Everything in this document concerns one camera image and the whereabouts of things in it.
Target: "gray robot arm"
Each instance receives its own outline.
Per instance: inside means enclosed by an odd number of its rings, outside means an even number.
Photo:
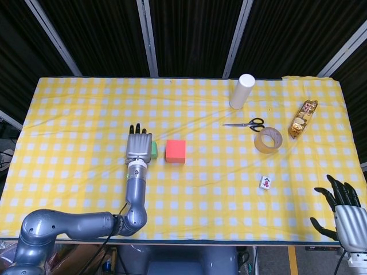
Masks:
[[[323,228],[315,218],[311,218],[311,223],[321,234],[340,241],[348,252],[348,266],[354,274],[367,274],[367,212],[361,207],[357,193],[350,184],[342,184],[330,175],[327,179],[334,194],[325,188],[317,187],[315,190],[326,197],[334,212],[337,231]]]
[[[151,157],[152,134],[147,134],[145,129],[140,134],[139,124],[135,134],[131,131],[134,129],[130,128],[127,146],[128,211],[123,215],[110,212],[68,214],[49,209],[30,213],[23,220],[13,264],[2,275],[44,275],[45,262],[51,256],[59,234],[65,233],[70,239],[79,240],[131,236],[146,224],[146,162]]]

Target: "scissor blade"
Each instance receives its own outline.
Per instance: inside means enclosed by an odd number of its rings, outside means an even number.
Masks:
[[[247,124],[245,124],[245,123],[228,123],[228,124],[222,124],[222,126],[245,127],[245,126],[247,126]]]

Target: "scissors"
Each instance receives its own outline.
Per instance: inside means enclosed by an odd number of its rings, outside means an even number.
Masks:
[[[229,123],[229,124],[222,124],[223,126],[233,126],[233,127],[247,127],[249,126],[251,130],[255,132],[260,132],[264,126],[264,120],[256,117],[249,121],[249,123]]]

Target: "cable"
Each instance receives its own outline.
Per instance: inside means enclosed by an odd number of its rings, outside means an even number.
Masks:
[[[109,252],[110,248],[107,248],[102,256],[102,259],[99,261],[98,263],[98,266],[97,266],[97,269],[93,272],[93,274],[96,274],[98,269],[100,268],[102,262],[103,262],[103,259],[105,258],[105,256],[107,255],[107,253]]]
[[[127,206],[127,202],[125,203],[124,207],[121,208],[119,215],[121,215],[122,211],[125,209],[126,206]]]
[[[119,261],[121,263],[121,266],[122,268],[124,269],[125,271],[125,274],[126,275],[129,275],[129,273],[127,272],[127,269],[126,269],[126,265],[124,264],[124,262],[122,261],[122,258],[121,258],[121,255],[120,255],[120,252],[119,252],[119,249],[117,248],[117,256],[119,257]]]
[[[124,210],[124,208],[126,206],[127,206],[127,203],[125,203],[124,207],[121,208],[120,213],[122,212],[122,210]],[[107,239],[104,241],[104,243],[101,245],[101,247],[96,251],[96,253],[94,253],[94,255],[84,265],[84,267],[81,270],[81,272],[79,272],[79,275],[82,275],[86,271],[86,269],[89,267],[89,265],[91,264],[91,262],[97,257],[98,253],[100,253],[100,251],[105,247],[105,245],[107,244],[107,242],[110,240],[110,238],[112,237],[113,233],[114,233],[114,230],[111,231],[111,234],[108,235]]]
[[[345,253],[346,253],[346,250],[344,250],[343,254],[340,256],[340,259],[339,259],[339,261],[338,261],[337,267],[335,268],[335,271],[334,271],[334,275],[337,275],[338,270],[339,270],[340,263],[342,262],[342,260],[343,260],[343,258],[344,258]]]
[[[10,155],[10,154],[5,153],[5,152],[0,152],[0,154],[4,154],[4,155],[7,155],[7,156],[11,156],[11,157],[13,157],[13,155]]]

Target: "snack package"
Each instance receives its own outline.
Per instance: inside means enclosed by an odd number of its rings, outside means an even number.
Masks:
[[[302,133],[307,123],[312,117],[312,114],[315,112],[317,107],[317,100],[306,100],[303,103],[302,108],[296,114],[292,124],[290,125],[288,132],[292,136],[292,138],[296,138]]]

